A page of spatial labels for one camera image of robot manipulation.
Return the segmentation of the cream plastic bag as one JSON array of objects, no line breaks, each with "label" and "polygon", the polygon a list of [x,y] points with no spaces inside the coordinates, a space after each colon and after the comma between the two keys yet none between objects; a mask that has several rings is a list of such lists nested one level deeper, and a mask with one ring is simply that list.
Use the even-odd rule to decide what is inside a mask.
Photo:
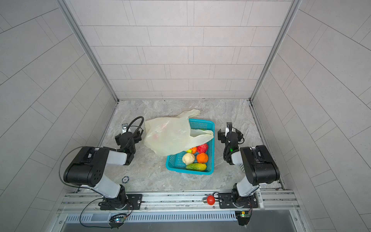
[{"label": "cream plastic bag", "polygon": [[193,109],[176,117],[162,117],[145,122],[144,145],[159,156],[176,155],[214,139],[215,125],[195,119],[200,110]]}]

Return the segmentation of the green cucumber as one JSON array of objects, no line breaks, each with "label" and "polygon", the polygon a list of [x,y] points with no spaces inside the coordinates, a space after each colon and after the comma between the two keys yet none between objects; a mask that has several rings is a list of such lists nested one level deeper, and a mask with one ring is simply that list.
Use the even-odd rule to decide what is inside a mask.
[{"label": "green cucumber", "polygon": [[186,166],[187,170],[190,171],[198,171],[198,172],[203,172],[207,168],[207,165],[205,163],[192,163]]}]

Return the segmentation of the beige round fruit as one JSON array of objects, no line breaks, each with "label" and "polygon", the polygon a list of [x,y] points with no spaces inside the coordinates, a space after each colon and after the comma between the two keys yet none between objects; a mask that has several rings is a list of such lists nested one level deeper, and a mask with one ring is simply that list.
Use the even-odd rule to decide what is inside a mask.
[{"label": "beige round fruit", "polygon": [[185,165],[190,165],[192,163],[194,163],[195,161],[195,156],[194,154],[192,153],[186,153],[183,157],[182,157],[182,162],[185,164]]}]

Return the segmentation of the orange fruit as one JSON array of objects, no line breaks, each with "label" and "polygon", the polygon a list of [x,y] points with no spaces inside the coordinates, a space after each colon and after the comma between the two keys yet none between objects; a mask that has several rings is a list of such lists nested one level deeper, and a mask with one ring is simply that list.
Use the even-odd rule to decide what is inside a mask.
[{"label": "orange fruit", "polygon": [[196,156],[196,160],[198,163],[207,163],[209,160],[209,157],[206,153],[202,153]]}]

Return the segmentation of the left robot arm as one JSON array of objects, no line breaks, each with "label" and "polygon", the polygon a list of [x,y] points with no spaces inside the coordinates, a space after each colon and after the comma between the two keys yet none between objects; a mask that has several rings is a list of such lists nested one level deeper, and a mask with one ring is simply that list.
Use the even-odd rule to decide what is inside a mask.
[{"label": "left robot arm", "polygon": [[142,140],[144,117],[139,116],[122,126],[115,137],[119,149],[80,147],[80,151],[64,171],[62,182],[71,187],[90,189],[102,196],[100,210],[139,210],[141,194],[127,195],[125,187],[104,173],[106,166],[128,166],[136,153],[135,145]]}]

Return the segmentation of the red apple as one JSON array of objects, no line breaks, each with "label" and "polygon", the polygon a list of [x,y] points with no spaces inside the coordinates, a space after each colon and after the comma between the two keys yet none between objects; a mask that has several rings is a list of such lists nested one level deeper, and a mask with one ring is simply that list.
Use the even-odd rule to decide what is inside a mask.
[{"label": "red apple", "polygon": [[207,150],[208,150],[208,148],[209,148],[209,146],[207,144],[203,144],[203,145],[197,146],[197,152],[199,154],[206,153]]}]

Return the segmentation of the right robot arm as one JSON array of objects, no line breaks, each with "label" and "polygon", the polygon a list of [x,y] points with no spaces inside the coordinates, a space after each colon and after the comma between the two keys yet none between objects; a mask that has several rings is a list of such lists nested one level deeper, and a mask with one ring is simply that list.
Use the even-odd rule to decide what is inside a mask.
[{"label": "right robot arm", "polygon": [[279,169],[265,145],[239,147],[243,134],[231,122],[225,131],[218,131],[218,140],[225,145],[223,159],[230,165],[241,165],[244,178],[234,184],[230,193],[218,195],[221,208],[257,207],[257,191],[262,184],[280,178]]}]

